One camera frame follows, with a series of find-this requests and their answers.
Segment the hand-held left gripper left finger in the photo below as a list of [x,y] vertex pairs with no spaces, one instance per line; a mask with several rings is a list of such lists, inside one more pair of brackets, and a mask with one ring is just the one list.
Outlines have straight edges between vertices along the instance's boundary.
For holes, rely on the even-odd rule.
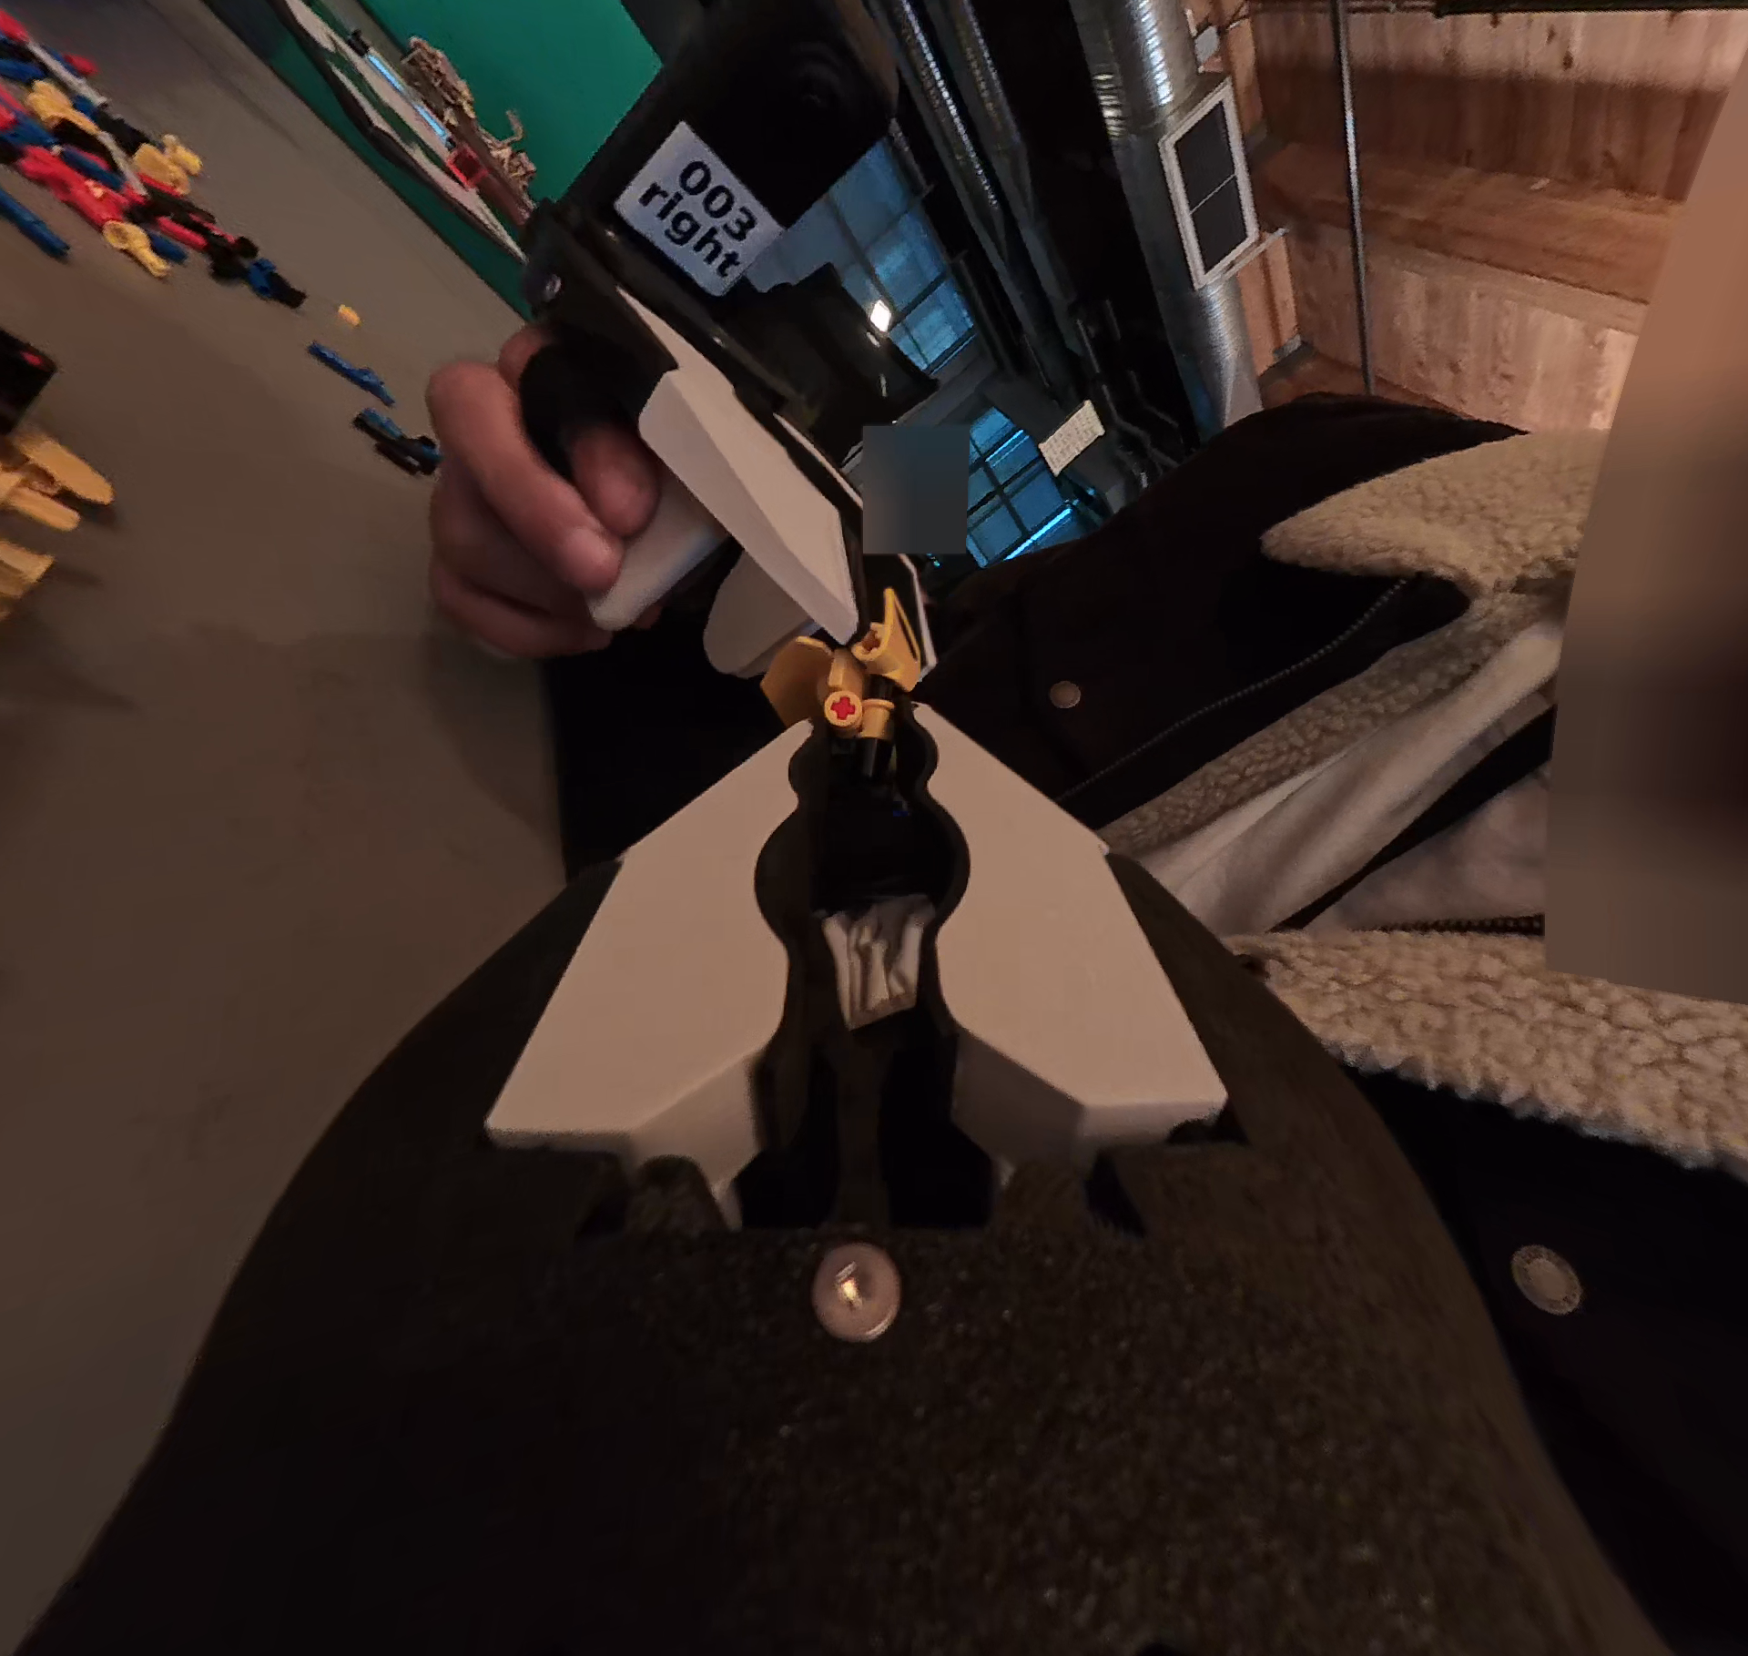
[[798,806],[783,731],[621,858],[486,1119],[501,1146],[745,1166],[791,957],[756,895]]

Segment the small brick model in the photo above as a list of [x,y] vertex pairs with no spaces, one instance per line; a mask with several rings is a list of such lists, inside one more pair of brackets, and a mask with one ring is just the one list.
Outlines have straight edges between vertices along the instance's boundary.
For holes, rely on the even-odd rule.
[[534,205],[537,165],[527,152],[527,131],[516,112],[507,116],[505,136],[492,134],[479,120],[470,83],[445,50],[421,36],[406,41],[401,67],[410,91],[439,123],[448,141],[448,169],[461,185],[527,214]]

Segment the person's right hand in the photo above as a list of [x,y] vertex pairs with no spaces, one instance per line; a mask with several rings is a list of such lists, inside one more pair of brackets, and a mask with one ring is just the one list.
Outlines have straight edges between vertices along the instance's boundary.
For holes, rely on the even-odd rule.
[[426,389],[443,453],[428,513],[434,602],[490,651],[530,662],[612,644],[590,598],[618,582],[663,489],[658,458],[616,424],[576,429],[563,471],[545,462],[523,424],[519,382],[548,343],[527,325],[494,362],[452,362]]

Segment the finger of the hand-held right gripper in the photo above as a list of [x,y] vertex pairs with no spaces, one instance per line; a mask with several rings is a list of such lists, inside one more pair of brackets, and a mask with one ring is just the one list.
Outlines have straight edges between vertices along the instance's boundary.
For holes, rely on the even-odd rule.
[[610,633],[630,627],[727,544],[758,558],[796,598],[803,571],[847,567],[845,646],[863,636],[887,585],[927,618],[909,562],[880,560],[880,584],[867,584],[858,555],[862,496],[816,444],[787,416],[754,411],[687,333],[639,298],[625,300],[670,356],[636,414],[663,489],[649,527],[623,551],[618,582],[588,600],[594,620]]
[[707,660],[718,673],[760,678],[798,636],[816,636],[829,649],[849,640],[849,569],[803,571],[798,584],[800,598],[751,553],[738,556],[707,618]]

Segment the green corrugated box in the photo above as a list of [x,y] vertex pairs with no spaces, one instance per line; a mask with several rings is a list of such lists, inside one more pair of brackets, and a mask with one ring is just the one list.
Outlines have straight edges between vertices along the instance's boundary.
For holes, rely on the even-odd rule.
[[481,125],[516,114],[536,198],[557,200],[661,72],[619,0],[359,0],[401,43],[448,54]]

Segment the small yellow brick assembly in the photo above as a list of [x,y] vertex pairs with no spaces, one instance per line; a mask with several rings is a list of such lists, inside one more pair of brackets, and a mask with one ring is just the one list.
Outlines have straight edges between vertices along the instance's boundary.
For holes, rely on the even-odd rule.
[[902,704],[933,666],[927,618],[887,585],[863,636],[847,646],[792,638],[760,689],[785,726],[820,726],[842,749],[856,749],[865,777],[878,778],[898,746]]

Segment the dark green tray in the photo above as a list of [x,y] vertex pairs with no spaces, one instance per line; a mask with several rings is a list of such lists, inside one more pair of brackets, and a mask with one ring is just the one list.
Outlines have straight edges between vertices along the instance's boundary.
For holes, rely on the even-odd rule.
[[516,313],[527,313],[517,227],[434,105],[326,0],[263,0],[383,180]]

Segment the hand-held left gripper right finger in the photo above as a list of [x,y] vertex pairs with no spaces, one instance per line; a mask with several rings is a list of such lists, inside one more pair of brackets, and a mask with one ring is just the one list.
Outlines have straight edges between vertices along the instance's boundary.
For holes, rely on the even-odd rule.
[[1228,1090],[1104,840],[953,724],[920,729],[969,862],[934,937],[958,1128],[1002,1164],[1087,1170],[1213,1121]]

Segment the yellow brick car model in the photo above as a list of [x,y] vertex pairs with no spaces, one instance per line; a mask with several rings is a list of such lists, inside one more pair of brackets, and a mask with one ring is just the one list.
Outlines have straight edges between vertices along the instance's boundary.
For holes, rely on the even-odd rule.
[[117,493],[37,418],[37,405],[59,374],[53,356],[2,331],[2,513],[70,533],[79,529],[84,507],[108,511]]

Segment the black fleece-lined jacket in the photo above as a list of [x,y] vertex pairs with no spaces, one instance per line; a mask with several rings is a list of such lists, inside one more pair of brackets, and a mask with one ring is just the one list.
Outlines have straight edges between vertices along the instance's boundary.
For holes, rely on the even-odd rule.
[[601,1199],[528,1339],[567,1515],[496,1652],[1745,1652],[1745,1186],[1330,1055],[1138,864],[1213,1121],[1002,1182],[934,995],[832,1019],[823,909],[965,911],[931,807],[789,800],[763,1153]]

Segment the scattered coloured brick pieces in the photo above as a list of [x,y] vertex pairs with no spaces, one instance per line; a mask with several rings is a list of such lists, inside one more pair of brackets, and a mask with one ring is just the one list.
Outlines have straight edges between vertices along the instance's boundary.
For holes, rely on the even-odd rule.
[[124,120],[93,87],[97,67],[53,50],[2,14],[4,169],[90,225],[155,280],[199,260],[215,282],[252,289],[297,313],[306,293],[252,238],[230,232],[193,194],[204,172],[182,138],[155,138]]

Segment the white shirt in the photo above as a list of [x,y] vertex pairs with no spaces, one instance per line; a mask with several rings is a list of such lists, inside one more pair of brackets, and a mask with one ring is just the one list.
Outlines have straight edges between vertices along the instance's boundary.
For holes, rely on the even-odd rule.
[[1537,919],[1553,727],[1421,711],[1140,862],[1228,937]]

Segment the metal ventilation duct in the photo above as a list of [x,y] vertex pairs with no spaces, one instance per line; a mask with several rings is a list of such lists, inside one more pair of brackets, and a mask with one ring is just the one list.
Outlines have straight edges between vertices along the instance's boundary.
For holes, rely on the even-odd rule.
[[1208,440],[1260,409],[1237,269],[1195,289],[1162,140],[1228,74],[1204,70],[1186,0],[1067,0],[1191,420]]

